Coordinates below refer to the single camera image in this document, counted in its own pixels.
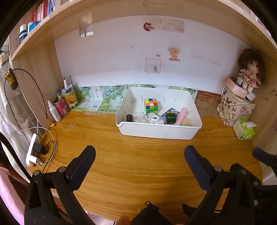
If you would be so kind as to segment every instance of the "doll leg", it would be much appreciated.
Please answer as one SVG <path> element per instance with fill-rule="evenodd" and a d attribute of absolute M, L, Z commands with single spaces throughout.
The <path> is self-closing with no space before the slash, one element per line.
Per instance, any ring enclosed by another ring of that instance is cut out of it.
<path fill-rule="evenodd" d="M 247 91 L 249 92 L 249 93 L 251 93 L 252 91 L 253 91 L 253 86 L 252 85 L 248 85 L 248 88 L 247 88 Z"/>
<path fill-rule="evenodd" d="M 243 79 L 242 88 L 243 88 L 243 89 L 246 89 L 246 88 L 247 88 L 247 85 L 248 85 L 247 80 L 246 80 L 246 79 Z"/>

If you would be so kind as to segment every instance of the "metal screw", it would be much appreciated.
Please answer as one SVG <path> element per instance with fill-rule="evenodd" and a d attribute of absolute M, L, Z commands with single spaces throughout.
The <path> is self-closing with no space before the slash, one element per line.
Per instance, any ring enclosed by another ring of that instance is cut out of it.
<path fill-rule="evenodd" d="M 242 169 L 240 172 L 241 172 L 242 174 L 246 174 L 246 173 L 247 173 L 246 170 L 244 170 L 244 169 Z"/>
<path fill-rule="evenodd" d="M 64 172 L 65 171 L 65 167 L 60 167 L 59 169 L 58 169 L 58 171 L 60 172 L 60 173 L 62 173 L 62 172 Z"/>
<path fill-rule="evenodd" d="M 40 171 L 39 171 L 39 170 L 36 170 L 33 174 L 34 174 L 35 176 L 37 176 L 37 175 L 39 175 L 39 173 L 40 173 Z"/>
<path fill-rule="evenodd" d="M 221 172 L 222 171 L 222 168 L 220 166 L 215 166 L 214 169 L 217 171 L 217 172 Z"/>

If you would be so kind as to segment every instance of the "white plastic bin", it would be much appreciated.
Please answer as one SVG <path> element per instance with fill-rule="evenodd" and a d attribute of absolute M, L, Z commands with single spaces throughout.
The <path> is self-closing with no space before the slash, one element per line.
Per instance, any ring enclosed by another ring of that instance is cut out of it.
<path fill-rule="evenodd" d="M 170 108 L 174 108 L 180 112 L 182 107 L 186 107 L 188 109 L 187 117 L 192 127 L 126 122 L 126 115 L 144 111 L 145 98 L 157 99 L 159 116 Z M 202 122 L 193 98 L 188 91 L 130 87 L 116 114 L 116 125 L 124 135 L 190 140 L 202 127 Z"/>

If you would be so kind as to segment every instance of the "wooden desk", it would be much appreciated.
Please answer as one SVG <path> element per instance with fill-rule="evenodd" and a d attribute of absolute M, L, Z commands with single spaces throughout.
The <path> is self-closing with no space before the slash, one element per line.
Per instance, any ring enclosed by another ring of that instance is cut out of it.
<path fill-rule="evenodd" d="M 122 135 L 115 115 L 71 111 L 50 129 L 58 144 L 46 171 L 67 166 L 87 145 L 92 145 L 96 160 L 80 189 L 74 192 L 84 209 L 112 220 L 122 214 L 132 219 L 150 200 L 173 224 L 184 223 L 187 217 L 181 204 L 197 207 L 206 193 L 184 160 L 187 145 L 194 145 L 214 166 L 228 170 L 238 162 L 262 179 L 250 141 L 238 141 L 233 128 L 218 118 L 202 117 L 202 122 L 202 129 L 192 140 L 152 139 Z M 47 133 L 41 143 L 50 140 Z M 50 153 L 41 160 L 46 162 Z M 36 169 L 42 167 L 29 168 L 31 172 Z"/>

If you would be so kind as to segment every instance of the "yellow and black hanging device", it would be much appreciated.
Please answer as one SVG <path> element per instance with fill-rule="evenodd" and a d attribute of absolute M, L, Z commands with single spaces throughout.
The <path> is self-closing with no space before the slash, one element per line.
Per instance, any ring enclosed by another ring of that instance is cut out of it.
<path fill-rule="evenodd" d="M 5 79 L 8 81 L 8 83 L 11 86 L 12 90 L 15 90 L 18 87 L 16 77 L 15 77 L 15 75 L 14 75 L 11 68 L 9 68 L 7 73 L 5 74 Z"/>

